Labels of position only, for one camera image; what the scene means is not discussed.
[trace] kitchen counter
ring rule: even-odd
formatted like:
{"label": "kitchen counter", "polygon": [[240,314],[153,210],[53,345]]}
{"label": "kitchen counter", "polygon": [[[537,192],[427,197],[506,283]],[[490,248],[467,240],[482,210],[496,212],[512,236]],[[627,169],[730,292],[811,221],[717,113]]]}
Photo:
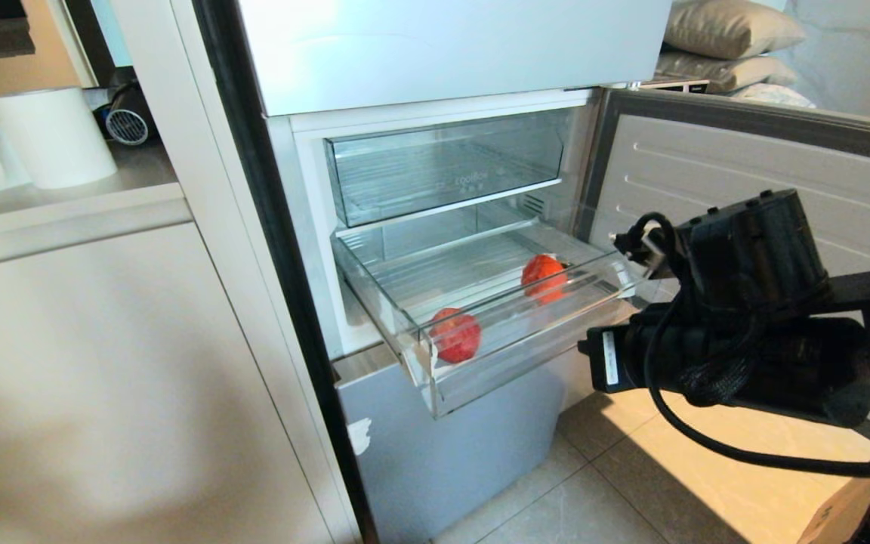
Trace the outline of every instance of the kitchen counter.
{"label": "kitchen counter", "polygon": [[193,220],[161,144],[112,151],[119,170],[99,181],[0,190],[0,261]]}

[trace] pillow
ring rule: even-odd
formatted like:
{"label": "pillow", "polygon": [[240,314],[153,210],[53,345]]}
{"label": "pillow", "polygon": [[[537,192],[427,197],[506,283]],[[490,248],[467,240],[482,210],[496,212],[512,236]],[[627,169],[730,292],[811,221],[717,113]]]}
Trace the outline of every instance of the pillow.
{"label": "pillow", "polygon": [[710,79],[707,92],[727,93],[753,83],[790,85],[798,79],[780,59],[752,57],[740,60],[719,60],[693,53],[663,53],[656,61],[656,72],[670,76]]}
{"label": "pillow", "polygon": [[746,0],[674,4],[663,41],[675,48],[722,59],[739,59],[790,48],[804,41],[801,25]]}

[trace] red fruit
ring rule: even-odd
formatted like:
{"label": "red fruit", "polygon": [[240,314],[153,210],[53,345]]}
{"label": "red fruit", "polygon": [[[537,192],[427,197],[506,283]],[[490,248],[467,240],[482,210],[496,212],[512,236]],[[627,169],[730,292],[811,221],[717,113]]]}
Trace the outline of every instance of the red fruit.
{"label": "red fruit", "polygon": [[[563,298],[562,288],[566,285],[566,275],[560,274],[562,271],[562,263],[549,255],[536,255],[529,259],[529,263],[522,269],[522,285],[527,286],[526,296],[538,300],[539,304],[549,304]],[[549,276],[552,278],[539,282]]]}
{"label": "red fruit", "polygon": [[444,321],[436,323],[429,334],[435,340],[439,359],[458,364],[476,355],[479,343],[483,340],[483,328],[479,326],[476,318],[469,314],[460,314],[458,308],[445,308],[432,317],[432,321],[438,320]]}

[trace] cabinet door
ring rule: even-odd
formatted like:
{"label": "cabinet door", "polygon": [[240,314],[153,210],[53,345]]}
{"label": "cabinet door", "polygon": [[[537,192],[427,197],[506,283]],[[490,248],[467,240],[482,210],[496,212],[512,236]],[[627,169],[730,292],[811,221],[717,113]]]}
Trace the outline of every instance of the cabinet door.
{"label": "cabinet door", "polygon": [[328,542],[193,224],[0,263],[0,541]]}
{"label": "cabinet door", "polygon": [[273,116],[650,79],[670,4],[239,0],[239,10]]}

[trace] refrigerator drawer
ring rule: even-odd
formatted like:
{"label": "refrigerator drawer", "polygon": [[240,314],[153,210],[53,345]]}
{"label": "refrigerator drawer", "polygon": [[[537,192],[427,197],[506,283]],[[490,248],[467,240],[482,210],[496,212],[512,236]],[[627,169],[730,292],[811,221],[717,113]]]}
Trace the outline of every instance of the refrigerator drawer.
{"label": "refrigerator drawer", "polygon": [[[653,299],[656,284],[637,267],[551,219],[488,202],[335,235],[338,265],[436,417]],[[524,285],[537,255],[564,269]]]}
{"label": "refrigerator drawer", "polygon": [[328,138],[338,217],[356,227],[552,182],[573,111]]}

